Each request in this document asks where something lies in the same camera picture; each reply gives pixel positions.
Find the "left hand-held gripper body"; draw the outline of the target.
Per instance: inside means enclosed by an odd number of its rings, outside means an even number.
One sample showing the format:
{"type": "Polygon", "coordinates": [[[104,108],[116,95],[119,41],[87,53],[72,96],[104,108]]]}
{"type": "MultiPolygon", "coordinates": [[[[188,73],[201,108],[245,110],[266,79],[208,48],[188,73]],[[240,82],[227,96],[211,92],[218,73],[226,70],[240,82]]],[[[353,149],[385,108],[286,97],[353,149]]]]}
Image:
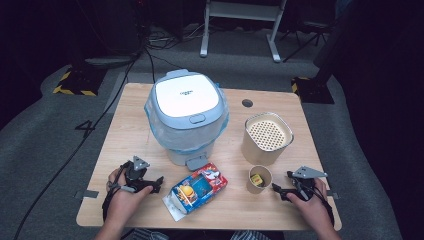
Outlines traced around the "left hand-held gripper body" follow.
{"type": "Polygon", "coordinates": [[[134,156],[132,161],[127,162],[125,180],[126,187],[131,191],[140,191],[148,185],[143,179],[150,164],[138,156],[134,156]]]}

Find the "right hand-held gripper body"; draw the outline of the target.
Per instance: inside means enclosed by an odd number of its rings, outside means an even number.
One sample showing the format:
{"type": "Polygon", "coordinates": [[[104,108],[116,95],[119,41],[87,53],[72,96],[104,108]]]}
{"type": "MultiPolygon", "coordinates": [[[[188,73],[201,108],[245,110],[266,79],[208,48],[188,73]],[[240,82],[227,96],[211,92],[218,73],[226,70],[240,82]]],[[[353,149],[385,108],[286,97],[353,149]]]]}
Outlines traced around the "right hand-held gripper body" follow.
{"type": "Polygon", "coordinates": [[[295,171],[288,171],[287,176],[296,188],[296,195],[303,201],[309,201],[314,195],[315,178],[327,177],[328,174],[307,166],[301,166],[295,171]]]}

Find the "brown paper cup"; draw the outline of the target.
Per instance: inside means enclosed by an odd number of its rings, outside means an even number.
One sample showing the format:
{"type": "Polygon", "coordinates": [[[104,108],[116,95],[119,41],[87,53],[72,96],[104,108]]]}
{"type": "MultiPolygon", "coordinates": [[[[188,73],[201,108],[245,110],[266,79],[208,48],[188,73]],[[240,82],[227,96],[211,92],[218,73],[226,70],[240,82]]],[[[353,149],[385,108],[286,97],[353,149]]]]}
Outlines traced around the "brown paper cup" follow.
{"type": "Polygon", "coordinates": [[[252,194],[260,194],[263,190],[271,185],[272,179],[272,173],[267,167],[262,165],[255,165],[248,172],[246,188],[252,194]],[[259,174],[264,179],[265,185],[263,187],[256,187],[251,183],[250,176],[253,174],[259,174]]]}

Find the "colourful snack box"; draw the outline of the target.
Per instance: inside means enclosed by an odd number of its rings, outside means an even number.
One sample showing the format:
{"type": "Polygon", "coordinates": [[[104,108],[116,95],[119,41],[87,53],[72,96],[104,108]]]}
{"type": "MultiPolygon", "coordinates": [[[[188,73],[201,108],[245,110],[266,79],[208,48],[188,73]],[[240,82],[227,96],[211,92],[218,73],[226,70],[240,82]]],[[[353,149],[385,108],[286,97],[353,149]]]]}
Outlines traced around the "colourful snack box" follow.
{"type": "Polygon", "coordinates": [[[221,171],[213,163],[207,163],[174,185],[162,201],[178,222],[210,202],[227,184],[221,171]]]}

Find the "beige canister with perforated strainer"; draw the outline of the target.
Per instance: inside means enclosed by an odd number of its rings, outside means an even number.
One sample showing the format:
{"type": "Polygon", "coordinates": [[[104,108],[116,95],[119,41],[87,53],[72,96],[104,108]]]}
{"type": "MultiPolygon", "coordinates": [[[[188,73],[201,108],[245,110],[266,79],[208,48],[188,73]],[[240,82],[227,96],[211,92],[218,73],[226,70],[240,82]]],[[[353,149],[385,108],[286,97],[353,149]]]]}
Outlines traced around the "beige canister with perforated strainer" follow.
{"type": "Polygon", "coordinates": [[[241,152],[249,163],[269,166],[293,140],[292,130],[279,115],[263,112],[245,121],[241,152]]]}

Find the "white and blue pedal bin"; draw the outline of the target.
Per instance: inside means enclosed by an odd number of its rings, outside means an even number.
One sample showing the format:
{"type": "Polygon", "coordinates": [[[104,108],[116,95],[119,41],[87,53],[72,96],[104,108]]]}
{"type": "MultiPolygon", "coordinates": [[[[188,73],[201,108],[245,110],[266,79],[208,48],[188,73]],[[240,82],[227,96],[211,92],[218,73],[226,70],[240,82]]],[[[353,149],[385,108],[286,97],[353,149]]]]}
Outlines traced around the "white and blue pedal bin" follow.
{"type": "Polygon", "coordinates": [[[153,85],[144,106],[151,132],[170,160],[189,170],[208,163],[229,122],[226,97],[209,77],[186,69],[153,85]]]}

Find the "person's right hand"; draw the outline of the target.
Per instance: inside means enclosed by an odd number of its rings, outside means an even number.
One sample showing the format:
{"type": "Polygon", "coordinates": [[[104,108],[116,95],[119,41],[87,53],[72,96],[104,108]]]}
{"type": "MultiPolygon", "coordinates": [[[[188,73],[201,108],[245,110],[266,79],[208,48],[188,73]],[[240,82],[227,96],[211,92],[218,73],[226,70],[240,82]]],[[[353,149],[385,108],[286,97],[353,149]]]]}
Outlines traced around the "person's right hand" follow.
{"type": "Polygon", "coordinates": [[[287,197],[297,207],[308,225],[316,232],[334,229],[328,212],[318,196],[314,195],[309,201],[303,201],[293,193],[288,193],[287,197]]]}

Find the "person's left hand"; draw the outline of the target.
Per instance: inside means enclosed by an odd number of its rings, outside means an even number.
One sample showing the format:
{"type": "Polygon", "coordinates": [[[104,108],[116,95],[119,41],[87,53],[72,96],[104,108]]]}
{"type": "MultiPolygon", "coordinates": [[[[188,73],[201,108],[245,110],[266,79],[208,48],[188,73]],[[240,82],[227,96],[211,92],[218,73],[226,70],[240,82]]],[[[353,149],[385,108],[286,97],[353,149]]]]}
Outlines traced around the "person's left hand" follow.
{"type": "Polygon", "coordinates": [[[125,183],[124,170],[115,169],[108,176],[106,191],[112,192],[113,197],[107,209],[106,219],[108,221],[117,220],[118,222],[128,221],[138,210],[142,200],[151,193],[153,187],[147,186],[137,193],[132,193],[117,188],[111,189],[114,183],[118,185],[125,183]]]}

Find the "person's patterned clothing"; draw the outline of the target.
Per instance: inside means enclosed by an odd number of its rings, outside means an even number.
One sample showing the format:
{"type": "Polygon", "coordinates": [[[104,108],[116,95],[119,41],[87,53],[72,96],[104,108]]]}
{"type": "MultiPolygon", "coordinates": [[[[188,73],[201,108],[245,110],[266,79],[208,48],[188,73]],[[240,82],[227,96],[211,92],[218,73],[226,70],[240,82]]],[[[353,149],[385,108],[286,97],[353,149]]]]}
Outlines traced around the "person's patterned clothing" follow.
{"type": "Polygon", "coordinates": [[[149,229],[136,229],[131,240],[271,240],[268,236],[251,230],[221,231],[221,230],[188,230],[171,231],[165,234],[149,229]]]}

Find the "blue plastic bin liner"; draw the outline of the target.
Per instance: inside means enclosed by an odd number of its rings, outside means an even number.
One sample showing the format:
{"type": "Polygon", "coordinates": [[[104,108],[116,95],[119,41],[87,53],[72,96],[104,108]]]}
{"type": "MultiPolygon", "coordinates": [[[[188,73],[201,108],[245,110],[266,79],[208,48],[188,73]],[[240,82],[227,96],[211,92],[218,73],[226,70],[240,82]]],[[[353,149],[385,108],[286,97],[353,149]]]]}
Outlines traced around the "blue plastic bin liner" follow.
{"type": "Polygon", "coordinates": [[[215,83],[204,86],[155,84],[144,111],[158,143],[178,154],[213,143],[229,122],[225,94],[215,83]]]}

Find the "black stand with striped base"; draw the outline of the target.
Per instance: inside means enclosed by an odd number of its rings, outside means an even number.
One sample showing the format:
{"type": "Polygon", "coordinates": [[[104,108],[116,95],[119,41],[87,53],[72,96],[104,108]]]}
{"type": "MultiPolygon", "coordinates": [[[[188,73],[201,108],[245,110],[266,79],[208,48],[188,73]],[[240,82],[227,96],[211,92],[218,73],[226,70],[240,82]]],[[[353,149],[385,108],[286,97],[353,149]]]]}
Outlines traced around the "black stand with striped base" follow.
{"type": "Polygon", "coordinates": [[[54,88],[53,93],[97,96],[106,73],[106,69],[89,67],[85,70],[76,70],[69,67],[54,88]]]}
{"type": "Polygon", "coordinates": [[[294,77],[291,79],[291,87],[302,103],[334,103],[327,85],[318,83],[314,78],[294,77]]]}

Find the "white metal stand frame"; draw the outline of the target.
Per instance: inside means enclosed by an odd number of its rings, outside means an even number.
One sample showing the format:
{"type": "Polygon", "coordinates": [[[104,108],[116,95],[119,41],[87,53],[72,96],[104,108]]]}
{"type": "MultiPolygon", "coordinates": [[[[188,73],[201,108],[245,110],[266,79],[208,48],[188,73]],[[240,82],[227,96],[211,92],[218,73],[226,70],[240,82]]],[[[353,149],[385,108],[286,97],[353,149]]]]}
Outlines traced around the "white metal stand frame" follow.
{"type": "Polygon", "coordinates": [[[276,63],[281,62],[281,57],[277,50],[275,39],[283,17],[286,3],[287,0],[281,0],[278,6],[265,6],[206,0],[204,10],[204,31],[199,55],[203,58],[208,55],[209,22],[211,17],[257,20],[273,23],[272,32],[266,35],[266,41],[268,43],[273,61],[276,63]]]}

